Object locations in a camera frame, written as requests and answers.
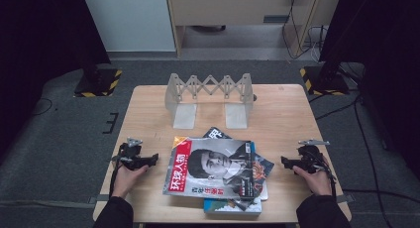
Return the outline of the blue paperback book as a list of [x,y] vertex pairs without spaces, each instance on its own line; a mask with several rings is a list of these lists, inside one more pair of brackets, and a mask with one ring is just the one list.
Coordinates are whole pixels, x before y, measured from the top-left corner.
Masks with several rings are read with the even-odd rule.
[[259,216],[263,212],[263,206],[258,197],[247,200],[205,198],[203,211],[207,214]]

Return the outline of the portrait cover magazine red label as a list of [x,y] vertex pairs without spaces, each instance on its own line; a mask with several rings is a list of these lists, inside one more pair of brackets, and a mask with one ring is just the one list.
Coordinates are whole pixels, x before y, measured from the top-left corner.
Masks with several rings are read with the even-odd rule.
[[252,141],[175,137],[162,193],[251,199],[254,189]]

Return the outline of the person's right hand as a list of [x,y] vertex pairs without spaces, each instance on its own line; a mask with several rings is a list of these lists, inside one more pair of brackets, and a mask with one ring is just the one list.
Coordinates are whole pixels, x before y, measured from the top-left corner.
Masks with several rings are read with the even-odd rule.
[[294,166],[292,169],[294,172],[296,172],[298,175],[305,179],[309,189],[315,195],[333,194],[331,181],[328,177],[328,174],[325,171],[319,170],[314,173],[308,173],[307,171],[297,166]]

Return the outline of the black stand with striped base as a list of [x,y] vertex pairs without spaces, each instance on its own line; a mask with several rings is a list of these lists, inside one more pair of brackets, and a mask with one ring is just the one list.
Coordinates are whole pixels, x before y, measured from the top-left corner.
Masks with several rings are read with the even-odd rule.
[[304,66],[299,72],[310,95],[345,95],[349,87],[338,74],[340,62],[328,59],[322,65]]
[[121,69],[99,69],[89,57],[80,57],[83,75],[74,89],[75,97],[110,96],[120,79]]

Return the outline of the person's left hand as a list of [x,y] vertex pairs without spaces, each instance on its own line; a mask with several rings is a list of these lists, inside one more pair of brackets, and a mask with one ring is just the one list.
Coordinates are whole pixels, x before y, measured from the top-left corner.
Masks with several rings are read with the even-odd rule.
[[130,171],[125,166],[120,166],[117,169],[116,178],[114,181],[112,196],[126,198],[128,193],[135,186],[140,177],[148,171],[148,166],[143,166],[138,170]]

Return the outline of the white panel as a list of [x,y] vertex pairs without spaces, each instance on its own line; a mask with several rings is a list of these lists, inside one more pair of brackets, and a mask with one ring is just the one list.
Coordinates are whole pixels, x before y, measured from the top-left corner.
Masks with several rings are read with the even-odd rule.
[[108,52],[174,52],[167,0],[85,0]]

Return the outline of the grey expandable metal book rack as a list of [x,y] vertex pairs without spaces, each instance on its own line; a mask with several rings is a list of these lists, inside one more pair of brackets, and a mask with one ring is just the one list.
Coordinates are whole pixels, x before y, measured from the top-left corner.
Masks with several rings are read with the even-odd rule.
[[166,87],[164,105],[170,112],[174,129],[193,129],[198,105],[203,98],[222,96],[221,103],[225,110],[225,125],[227,129],[247,129],[249,117],[256,96],[254,95],[252,78],[249,73],[235,81],[230,75],[224,75],[220,80],[208,75],[200,80],[197,75],[191,75],[183,81],[178,74],[172,73]]

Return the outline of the dark curtain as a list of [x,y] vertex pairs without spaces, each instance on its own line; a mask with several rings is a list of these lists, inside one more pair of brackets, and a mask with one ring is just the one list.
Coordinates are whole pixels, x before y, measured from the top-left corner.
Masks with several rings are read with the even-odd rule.
[[0,162],[49,80],[109,61],[85,0],[0,0]]
[[365,66],[383,139],[420,179],[420,0],[339,0],[321,61]]

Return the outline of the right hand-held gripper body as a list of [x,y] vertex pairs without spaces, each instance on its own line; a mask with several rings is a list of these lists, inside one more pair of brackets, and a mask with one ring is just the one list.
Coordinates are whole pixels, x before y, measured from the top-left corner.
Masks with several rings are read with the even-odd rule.
[[326,170],[329,166],[324,161],[323,154],[319,151],[318,145],[323,142],[317,140],[299,141],[300,147],[297,149],[300,160],[294,164],[309,172],[315,173],[317,170]]

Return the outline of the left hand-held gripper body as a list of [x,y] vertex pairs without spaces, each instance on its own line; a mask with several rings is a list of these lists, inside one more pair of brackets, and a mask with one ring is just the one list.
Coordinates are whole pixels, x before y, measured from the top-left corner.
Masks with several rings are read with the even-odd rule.
[[142,140],[128,138],[126,143],[123,143],[118,151],[118,154],[114,156],[112,162],[121,162],[127,169],[134,171],[140,169],[149,160],[140,157],[140,151],[142,149]]

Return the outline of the light wooden cabinet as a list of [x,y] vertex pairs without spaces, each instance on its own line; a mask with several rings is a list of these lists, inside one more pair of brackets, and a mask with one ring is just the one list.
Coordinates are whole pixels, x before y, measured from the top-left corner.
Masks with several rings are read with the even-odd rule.
[[187,26],[281,24],[295,56],[309,29],[330,24],[339,0],[167,0],[176,50]]

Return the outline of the dark illustrated magazine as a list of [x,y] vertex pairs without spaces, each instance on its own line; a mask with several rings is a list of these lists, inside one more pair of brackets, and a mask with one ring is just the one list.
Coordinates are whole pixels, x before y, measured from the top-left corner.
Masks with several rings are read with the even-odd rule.
[[253,162],[254,181],[266,180],[273,167],[274,163],[266,160],[258,154],[255,154],[255,161]]

